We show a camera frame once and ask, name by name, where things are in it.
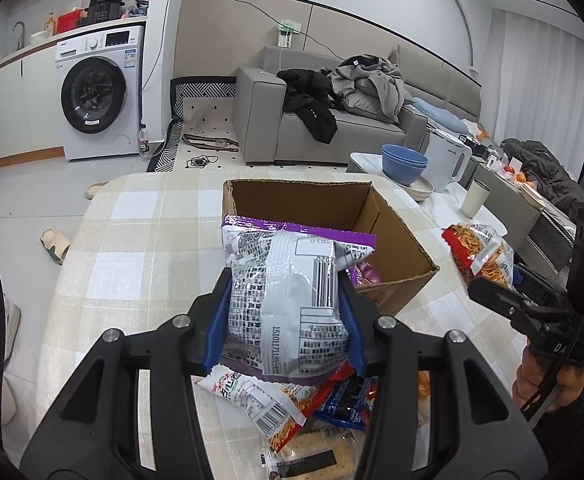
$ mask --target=cracker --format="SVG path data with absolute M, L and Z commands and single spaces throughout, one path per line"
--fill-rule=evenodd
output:
M 336 463 L 316 471 L 287 476 L 286 478 L 293 480 L 340 480 L 355 473 L 357 462 L 352 452 L 350 439 L 340 436 L 334 437 L 333 432 L 327 430 L 332 430 L 332 428 L 297 435 L 278 455 L 284 462 L 277 463 L 279 465 L 285 465 L 285 462 L 294 464 L 302 462 L 304 459 L 318 457 L 325 452 L 333 453 L 333 459 Z

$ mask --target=coffee table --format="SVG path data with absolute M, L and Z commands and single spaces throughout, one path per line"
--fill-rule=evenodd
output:
M 281 170 L 183 170 L 117 178 L 94 197 L 61 269 L 41 349 L 37 420 L 76 365 L 108 328 L 131 334 L 153 330 L 188 311 L 210 292 L 225 265 L 221 190 L 234 178 L 369 182 L 401 216 L 440 271 L 397 315 L 413 330 L 442 336 L 463 330 L 510 389 L 525 345 L 509 322 L 467 297 L 440 229 L 403 200 L 399 186 L 366 174 Z M 200 426 L 214 477 L 259 480 L 261 436 L 248 416 L 226 400 L 194 387 Z M 140 376 L 140 454 L 153 467 L 149 374 Z
M 367 173 L 381 176 L 387 180 L 383 173 L 383 163 L 381 155 L 372 153 L 352 153 L 349 156 L 350 163 L 347 167 L 349 173 Z M 447 229 L 453 224 L 482 224 L 494 227 L 500 236 L 507 235 L 507 228 L 496 218 L 485 206 L 481 207 L 474 218 L 468 218 L 460 210 L 460 206 L 465 200 L 467 190 L 463 189 L 457 182 L 447 186 L 444 193 L 432 193 L 423 202 L 416 202 L 409 194 L 399 186 L 401 199 L 412 208 L 421 208 L 429 217 L 441 228 Z

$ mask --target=human hand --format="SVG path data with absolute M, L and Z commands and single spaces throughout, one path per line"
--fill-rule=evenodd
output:
M 523 363 L 518 367 L 516 381 L 512 384 L 512 397 L 519 408 L 522 408 L 527 399 L 536 393 L 542 378 L 545 377 L 545 370 L 530 353 L 529 345 L 528 339 L 527 346 L 523 350 Z M 563 390 L 549 407 L 548 412 L 567 406 L 580 396 L 584 388 L 584 368 L 564 365 L 556 375 L 556 380 L 558 384 L 563 385 Z

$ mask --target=faucet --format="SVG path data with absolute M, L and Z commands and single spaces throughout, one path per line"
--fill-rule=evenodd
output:
M 12 27 L 12 31 L 16 30 L 16 26 L 21 25 L 21 43 L 18 43 L 16 46 L 16 50 L 21 50 L 25 46 L 25 23 L 23 22 L 16 22 L 14 27 Z

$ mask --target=open cardboard box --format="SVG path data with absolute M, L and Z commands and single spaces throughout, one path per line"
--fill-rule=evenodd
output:
M 369 182 L 227 180 L 223 216 L 239 215 L 376 235 L 368 261 L 383 282 L 360 288 L 394 316 L 438 272 L 403 220 Z

